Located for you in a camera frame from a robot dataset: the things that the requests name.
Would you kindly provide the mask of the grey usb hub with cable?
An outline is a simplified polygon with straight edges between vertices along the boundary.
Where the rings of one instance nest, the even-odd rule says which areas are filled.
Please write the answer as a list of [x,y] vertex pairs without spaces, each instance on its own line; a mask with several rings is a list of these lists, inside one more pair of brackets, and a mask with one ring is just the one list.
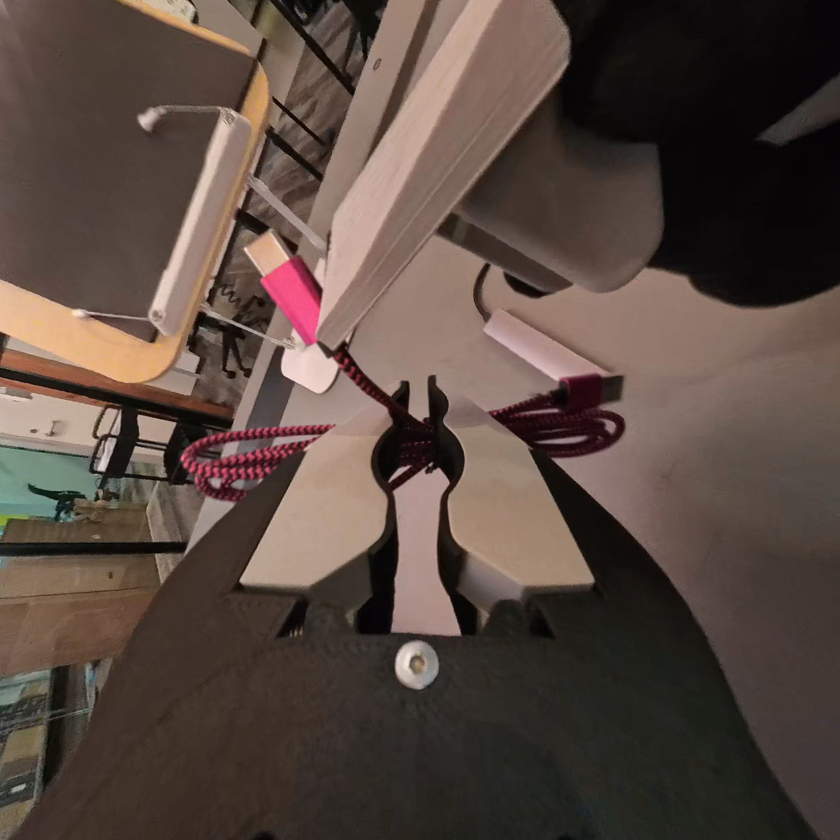
[[489,310],[484,302],[484,286],[490,269],[489,263],[481,267],[472,292],[472,300],[484,322],[483,332],[486,336],[556,382],[577,376],[607,374],[603,368],[536,330],[509,311],[498,308]]

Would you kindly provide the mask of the black metal cart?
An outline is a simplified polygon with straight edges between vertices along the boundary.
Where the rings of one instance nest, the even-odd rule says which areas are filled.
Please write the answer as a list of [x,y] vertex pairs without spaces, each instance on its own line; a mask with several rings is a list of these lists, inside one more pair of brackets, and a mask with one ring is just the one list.
[[[162,442],[141,436],[142,417],[164,420],[162,415],[143,412],[130,406],[105,405],[101,409],[92,430],[95,446],[88,466],[89,472],[99,477],[98,490],[104,490],[109,481],[117,479],[153,480],[174,487],[191,483],[182,465],[182,455],[190,444],[201,437],[203,429],[173,421],[170,436]],[[162,456],[161,476],[130,471],[133,457],[139,449]]]

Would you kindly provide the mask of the wooden desk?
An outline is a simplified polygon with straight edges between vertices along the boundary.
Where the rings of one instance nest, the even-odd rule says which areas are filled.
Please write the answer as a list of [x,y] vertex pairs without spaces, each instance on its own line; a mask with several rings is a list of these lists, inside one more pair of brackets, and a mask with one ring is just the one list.
[[221,429],[233,425],[233,411],[190,395],[169,392],[147,384],[124,384],[64,362],[4,349],[2,383],[23,385],[34,392],[82,403],[135,408],[177,422]]

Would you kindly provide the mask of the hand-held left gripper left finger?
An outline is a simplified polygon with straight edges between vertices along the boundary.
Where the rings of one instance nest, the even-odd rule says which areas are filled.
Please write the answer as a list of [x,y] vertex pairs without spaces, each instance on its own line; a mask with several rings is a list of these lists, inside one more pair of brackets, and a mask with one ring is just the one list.
[[244,589],[390,614],[398,554],[389,478],[399,466],[396,405],[372,402],[301,452],[239,578]]

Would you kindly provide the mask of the black office chair base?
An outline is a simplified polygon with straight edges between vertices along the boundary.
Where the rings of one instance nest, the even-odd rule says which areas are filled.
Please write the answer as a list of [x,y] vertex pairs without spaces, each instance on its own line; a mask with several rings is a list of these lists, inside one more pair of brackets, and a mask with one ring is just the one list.
[[240,344],[246,339],[246,332],[232,322],[216,320],[216,323],[222,337],[222,373],[229,380],[233,380],[238,373],[246,380],[249,379],[253,369],[244,363],[240,348]]

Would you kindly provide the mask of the person's right hand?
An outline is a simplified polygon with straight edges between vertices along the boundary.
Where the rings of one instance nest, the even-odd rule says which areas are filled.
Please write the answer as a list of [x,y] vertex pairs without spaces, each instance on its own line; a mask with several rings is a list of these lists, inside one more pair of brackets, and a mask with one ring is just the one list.
[[764,139],[838,78],[837,1],[553,2],[563,115],[653,144],[664,231],[647,266],[741,308],[838,287],[838,119]]

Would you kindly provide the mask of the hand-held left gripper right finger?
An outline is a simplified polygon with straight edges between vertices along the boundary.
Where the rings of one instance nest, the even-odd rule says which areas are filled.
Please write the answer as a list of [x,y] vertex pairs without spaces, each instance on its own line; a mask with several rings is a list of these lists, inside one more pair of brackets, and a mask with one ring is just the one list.
[[562,472],[470,399],[427,380],[440,501],[437,567],[459,627],[501,602],[578,595],[595,578],[548,477]]

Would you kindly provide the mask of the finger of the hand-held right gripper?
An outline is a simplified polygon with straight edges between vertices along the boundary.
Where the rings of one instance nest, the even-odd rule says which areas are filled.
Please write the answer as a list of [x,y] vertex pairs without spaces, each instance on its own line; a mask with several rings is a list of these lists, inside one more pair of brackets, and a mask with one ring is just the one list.
[[552,2],[466,2],[342,200],[318,342],[337,350],[559,83]]

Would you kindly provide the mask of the wooden board with dark panel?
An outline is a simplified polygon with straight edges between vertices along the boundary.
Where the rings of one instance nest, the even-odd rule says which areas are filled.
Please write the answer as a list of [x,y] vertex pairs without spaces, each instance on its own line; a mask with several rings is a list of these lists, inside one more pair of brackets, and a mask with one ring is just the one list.
[[[2,2],[2,332],[121,383],[170,370],[205,298],[267,126],[253,50],[142,2]],[[240,184],[167,338],[146,319],[221,107],[251,139]]]

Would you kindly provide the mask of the white tablet stand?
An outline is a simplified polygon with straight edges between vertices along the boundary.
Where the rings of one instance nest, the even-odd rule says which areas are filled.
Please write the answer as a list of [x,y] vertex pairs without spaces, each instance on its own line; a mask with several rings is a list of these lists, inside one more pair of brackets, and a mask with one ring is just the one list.
[[[240,161],[251,139],[252,126],[231,108],[184,105],[153,106],[137,121],[152,133],[173,114],[212,114],[216,125],[192,198],[187,205],[171,256],[161,274],[146,319],[167,338],[186,325],[187,315],[197,307],[197,280],[207,273],[206,263],[225,219],[234,189],[242,180]],[[291,325],[288,339],[273,339],[284,348],[280,367],[290,381],[314,394],[325,393],[336,381],[338,365],[326,359],[316,346],[322,289],[298,257],[290,256],[275,234],[257,237],[247,254],[260,273],[269,298]]]

